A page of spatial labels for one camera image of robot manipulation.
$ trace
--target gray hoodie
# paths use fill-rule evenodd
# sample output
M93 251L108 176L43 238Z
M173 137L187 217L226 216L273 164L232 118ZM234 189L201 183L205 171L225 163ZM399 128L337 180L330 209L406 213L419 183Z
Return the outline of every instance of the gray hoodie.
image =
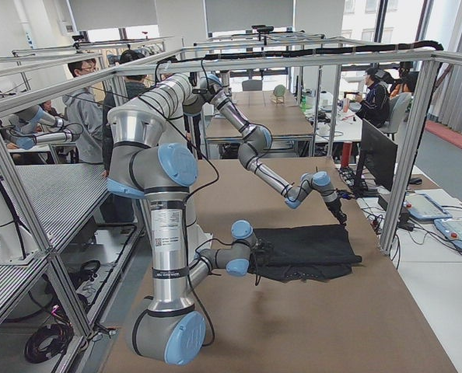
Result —
M94 95L87 88L78 89L62 97L67 106L67 120L69 123L79 123L83 132L75 142L79 150L79 159L87 163L101 163L102 119L101 106L94 101Z

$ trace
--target black jacket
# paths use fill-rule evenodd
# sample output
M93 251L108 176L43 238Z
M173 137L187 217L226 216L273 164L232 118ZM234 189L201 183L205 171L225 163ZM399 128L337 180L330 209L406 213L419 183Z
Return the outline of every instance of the black jacket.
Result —
M141 82L126 82L126 91L128 92L128 98L134 99L136 96L145 93L148 88ZM106 171L110 171L110 162L112 160L112 152L114 151L114 137L112 135L112 129L108 123L107 114L108 111L115 107L114 94L107 92L105 100L103 101L103 166Z
M381 82L369 87L366 99L361 101L361 108L355 113L359 118L367 119L375 127L381 127L390 117L390 94Z

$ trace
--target red cylinder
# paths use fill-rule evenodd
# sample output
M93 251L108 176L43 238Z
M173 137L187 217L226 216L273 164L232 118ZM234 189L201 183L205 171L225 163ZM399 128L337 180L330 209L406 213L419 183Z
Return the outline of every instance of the red cylinder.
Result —
M341 167L348 167L348 161L350 160L350 154L352 153L352 142L346 141L343 143L343 149L341 151Z

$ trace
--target office chair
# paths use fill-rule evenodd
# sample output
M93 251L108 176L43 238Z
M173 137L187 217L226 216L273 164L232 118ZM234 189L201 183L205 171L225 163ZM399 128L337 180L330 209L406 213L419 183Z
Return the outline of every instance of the office chair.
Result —
M385 124L380 127L380 131L388 137L392 137L395 141L395 134L399 130L399 126L404 121L406 110L411 102L412 94L409 92L401 93L390 100L390 118Z
M241 82L241 89L243 91L261 91L262 81L258 79L248 79Z

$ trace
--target person in black jacket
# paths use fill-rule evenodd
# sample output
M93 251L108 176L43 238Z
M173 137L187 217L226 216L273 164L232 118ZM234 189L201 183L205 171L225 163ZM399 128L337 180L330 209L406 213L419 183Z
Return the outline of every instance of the person in black jacket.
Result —
M143 58L144 55L133 51L126 50L122 53L119 63L125 64L126 62L138 60ZM128 93L128 99L134 99L136 96L145 93L148 88L143 84L145 75L130 75L126 76L125 88ZM107 92L105 100L103 101L103 177L108 177L110 172L110 163L112 160L112 152L114 151L114 137L112 129L108 123L108 111L115 107L114 94ZM106 223L130 223L134 221L134 209L130 198L125 198L117 195L110 195L109 200L101 206L102 216Z
M355 115L368 120L376 128L383 126L390 116L390 94L387 84L383 81L384 74L385 71L378 68L368 68L365 79L369 92L366 99L360 95L355 96L355 101L361 104Z

